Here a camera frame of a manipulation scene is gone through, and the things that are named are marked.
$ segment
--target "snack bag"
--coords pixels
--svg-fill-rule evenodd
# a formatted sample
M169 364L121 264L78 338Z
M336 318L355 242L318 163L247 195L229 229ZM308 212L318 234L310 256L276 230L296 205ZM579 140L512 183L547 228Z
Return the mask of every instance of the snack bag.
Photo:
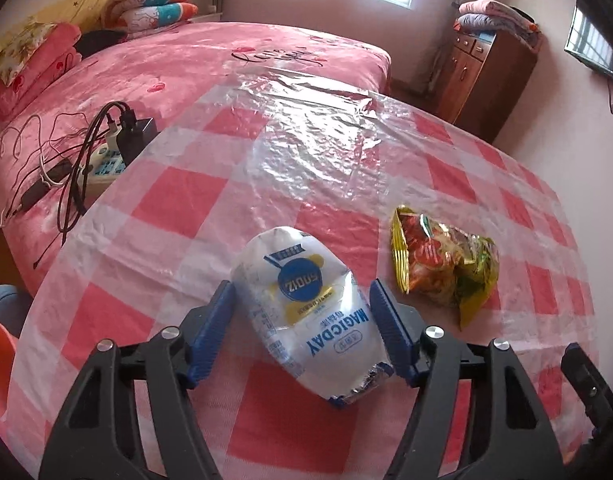
M353 274L311 235L276 227L256 236L231 279L269 353L317 395L348 404L392 374Z
M392 250L400 290L417 290L437 303L459 306L466 327L498 280L497 249L490 238L472 235L406 206L395 210Z

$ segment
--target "tv screen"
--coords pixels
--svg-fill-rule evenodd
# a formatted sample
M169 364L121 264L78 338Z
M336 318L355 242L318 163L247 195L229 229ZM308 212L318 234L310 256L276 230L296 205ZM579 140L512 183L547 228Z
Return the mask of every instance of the tv screen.
M613 79L613 22L597 0L577 0L565 50Z

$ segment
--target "wooden cabinet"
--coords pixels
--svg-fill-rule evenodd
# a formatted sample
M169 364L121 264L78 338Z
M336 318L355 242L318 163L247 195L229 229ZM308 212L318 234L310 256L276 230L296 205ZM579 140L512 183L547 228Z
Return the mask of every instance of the wooden cabinet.
M493 142L537 60L528 47L504 31L489 36L488 41L456 34L455 46L439 78L435 115Z

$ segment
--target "blue circular logo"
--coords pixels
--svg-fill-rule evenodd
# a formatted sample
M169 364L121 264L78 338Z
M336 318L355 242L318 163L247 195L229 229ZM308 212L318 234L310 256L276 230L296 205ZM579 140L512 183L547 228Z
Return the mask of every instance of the blue circular logo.
M322 289L322 272L307 258L296 258L282 267L278 275L280 290L293 301L311 301Z

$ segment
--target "red and white checkered tablecloth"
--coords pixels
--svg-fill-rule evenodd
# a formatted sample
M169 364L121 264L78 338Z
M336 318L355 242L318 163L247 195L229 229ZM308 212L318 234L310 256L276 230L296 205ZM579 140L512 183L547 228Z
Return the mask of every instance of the red and white checkered tablecloth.
M205 304L256 234L309 232L366 287L392 279L390 220L407 204L496 241L497 290L463 332L441 308L428 322L469 342L507 338L563 450L589 426L559 371L565 346L597 358L586 270L551 188L488 144L416 108L343 83L259 68L191 105L97 201L49 271L22 332L0 432L37 475L52 423L102 338L147 340ZM461 384L447 468L458 460ZM284 372L242 314L211 377L191 393L225 479L381 479L415 392L392 378L339 411ZM164 473L138 388L150 466Z

